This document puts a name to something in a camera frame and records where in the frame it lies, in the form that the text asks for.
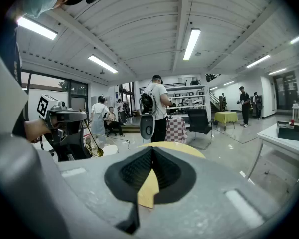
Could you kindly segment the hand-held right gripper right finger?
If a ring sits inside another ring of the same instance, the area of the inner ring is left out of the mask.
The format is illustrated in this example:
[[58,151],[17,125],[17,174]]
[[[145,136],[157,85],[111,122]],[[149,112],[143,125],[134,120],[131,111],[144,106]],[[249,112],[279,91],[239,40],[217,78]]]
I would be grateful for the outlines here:
[[262,239],[280,205],[262,188],[216,162],[169,149],[196,172],[178,202],[141,214],[141,239]]

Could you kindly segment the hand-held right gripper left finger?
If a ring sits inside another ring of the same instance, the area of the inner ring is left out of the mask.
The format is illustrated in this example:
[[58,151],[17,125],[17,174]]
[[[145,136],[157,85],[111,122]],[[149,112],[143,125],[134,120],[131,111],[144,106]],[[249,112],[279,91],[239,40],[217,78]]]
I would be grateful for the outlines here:
[[128,235],[141,226],[137,201],[117,199],[105,183],[105,173],[114,163],[125,160],[144,147],[109,156],[58,162],[63,179],[80,201],[106,224]]

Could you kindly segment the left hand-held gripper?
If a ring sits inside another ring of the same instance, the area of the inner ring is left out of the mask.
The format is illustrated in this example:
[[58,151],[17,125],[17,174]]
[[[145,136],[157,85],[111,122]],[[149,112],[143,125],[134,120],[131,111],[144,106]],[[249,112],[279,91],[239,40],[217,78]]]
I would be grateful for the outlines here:
[[51,133],[45,134],[46,140],[56,152],[58,161],[90,158],[83,143],[83,125],[86,112],[67,108],[63,101],[42,94],[37,113],[45,120]]

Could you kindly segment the small gold spoon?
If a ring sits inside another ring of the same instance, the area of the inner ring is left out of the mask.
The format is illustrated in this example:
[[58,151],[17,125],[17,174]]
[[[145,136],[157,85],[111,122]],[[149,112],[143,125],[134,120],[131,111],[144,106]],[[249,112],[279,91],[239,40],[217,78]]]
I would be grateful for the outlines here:
[[102,157],[103,150],[99,146],[100,143],[97,142],[98,136],[91,133],[90,127],[87,123],[87,119],[84,120],[85,127],[89,133],[83,135],[83,143],[86,150],[89,152],[90,156]]

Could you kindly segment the person's left forearm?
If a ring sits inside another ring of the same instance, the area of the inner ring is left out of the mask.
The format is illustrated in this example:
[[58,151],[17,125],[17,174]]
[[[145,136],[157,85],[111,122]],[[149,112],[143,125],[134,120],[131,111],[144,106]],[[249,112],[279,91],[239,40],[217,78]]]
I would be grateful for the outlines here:
[[50,129],[47,127],[45,120],[43,119],[25,121],[24,130],[26,139],[30,142],[35,141],[40,136],[51,133]]

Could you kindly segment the white seat cushion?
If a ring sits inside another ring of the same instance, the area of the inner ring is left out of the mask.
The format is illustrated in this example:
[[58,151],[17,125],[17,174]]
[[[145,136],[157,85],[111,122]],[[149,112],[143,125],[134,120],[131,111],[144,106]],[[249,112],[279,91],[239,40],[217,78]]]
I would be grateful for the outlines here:
[[103,156],[113,155],[118,152],[118,148],[116,145],[107,145],[103,147],[102,150],[103,150]]

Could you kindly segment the dark framed window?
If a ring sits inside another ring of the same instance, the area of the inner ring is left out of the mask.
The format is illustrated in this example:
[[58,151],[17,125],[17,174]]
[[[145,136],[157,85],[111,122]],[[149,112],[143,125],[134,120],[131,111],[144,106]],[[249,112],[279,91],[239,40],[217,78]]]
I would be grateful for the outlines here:
[[25,116],[28,120],[39,118],[37,106],[42,94],[65,103],[67,108],[88,111],[88,85],[68,79],[44,76],[22,71],[22,89],[28,93]]

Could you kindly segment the checkered cloth table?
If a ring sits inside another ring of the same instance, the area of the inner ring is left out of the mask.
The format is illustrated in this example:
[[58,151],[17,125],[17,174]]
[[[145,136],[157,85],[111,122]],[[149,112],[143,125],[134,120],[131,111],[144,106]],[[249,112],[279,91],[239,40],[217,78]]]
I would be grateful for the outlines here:
[[173,117],[166,121],[165,141],[186,144],[187,129],[182,117]]

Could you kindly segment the white oval pod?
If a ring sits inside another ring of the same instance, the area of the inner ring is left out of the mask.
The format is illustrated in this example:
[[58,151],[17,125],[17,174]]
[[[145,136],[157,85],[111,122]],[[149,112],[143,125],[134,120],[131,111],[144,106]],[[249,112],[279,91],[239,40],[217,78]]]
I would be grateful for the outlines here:
[[144,140],[150,140],[155,128],[155,119],[152,114],[144,114],[140,119],[140,134]]

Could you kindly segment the black backpack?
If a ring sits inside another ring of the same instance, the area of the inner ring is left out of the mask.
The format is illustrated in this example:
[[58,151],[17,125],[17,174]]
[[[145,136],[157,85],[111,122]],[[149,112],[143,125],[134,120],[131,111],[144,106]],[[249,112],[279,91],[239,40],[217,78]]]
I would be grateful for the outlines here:
[[139,99],[141,114],[151,114],[154,113],[155,97],[152,92],[142,93]]

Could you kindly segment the black office chair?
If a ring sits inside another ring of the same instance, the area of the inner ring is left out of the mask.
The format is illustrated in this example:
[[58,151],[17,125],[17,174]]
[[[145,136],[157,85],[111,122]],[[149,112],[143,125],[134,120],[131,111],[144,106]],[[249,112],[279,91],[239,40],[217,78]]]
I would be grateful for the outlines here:
[[187,111],[189,118],[189,131],[194,133],[194,138],[188,142],[188,144],[193,144],[198,142],[198,134],[208,135],[210,134],[210,140],[208,143],[204,143],[202,147],[194,146],[199,150],[206,150],[212,143],[212,133],[213,133],[213,120],[208,119],[206,109],[189,109]]

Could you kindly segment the person's black t-shirt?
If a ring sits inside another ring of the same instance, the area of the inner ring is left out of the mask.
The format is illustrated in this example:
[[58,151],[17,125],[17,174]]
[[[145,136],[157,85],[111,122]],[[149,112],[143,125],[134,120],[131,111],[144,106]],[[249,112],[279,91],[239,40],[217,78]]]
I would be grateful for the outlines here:
[[[12,74],[13,78],[21,86],[21,58],[17,44],[17,27],[18,25],[15,20],[9,18],[4,19],[3,26],[0,31],[0,57]],[[14,135],[26,138],[24,122],[25,118],[22,111],[13,128],[12,133]]]

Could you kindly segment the black box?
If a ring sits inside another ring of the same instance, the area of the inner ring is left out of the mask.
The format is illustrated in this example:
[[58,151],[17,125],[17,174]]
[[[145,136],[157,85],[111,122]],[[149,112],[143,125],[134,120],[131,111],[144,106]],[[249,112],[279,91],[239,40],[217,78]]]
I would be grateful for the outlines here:
[[299,126],[285,121],[277,122],[277,138],[299,141]]

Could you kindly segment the white shelf unit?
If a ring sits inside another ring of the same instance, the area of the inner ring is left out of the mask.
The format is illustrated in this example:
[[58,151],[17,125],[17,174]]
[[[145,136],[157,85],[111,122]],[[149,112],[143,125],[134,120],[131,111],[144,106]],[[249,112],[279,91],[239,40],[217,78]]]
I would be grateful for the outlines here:
[[204,85],[185,85],[185,83],[166,86],[172,106],[166,108],[169,118],[188,118],[188,111],[193,109],[206,110],[211,120],[211,104],[209,89]]

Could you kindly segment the dark glass door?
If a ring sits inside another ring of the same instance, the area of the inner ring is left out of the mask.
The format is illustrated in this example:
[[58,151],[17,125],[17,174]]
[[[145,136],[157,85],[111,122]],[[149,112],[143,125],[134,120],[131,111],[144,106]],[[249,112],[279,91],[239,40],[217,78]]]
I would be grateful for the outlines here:
[[273,77],[278,110],[291,110],[297,100],[297,80],[294,71]]

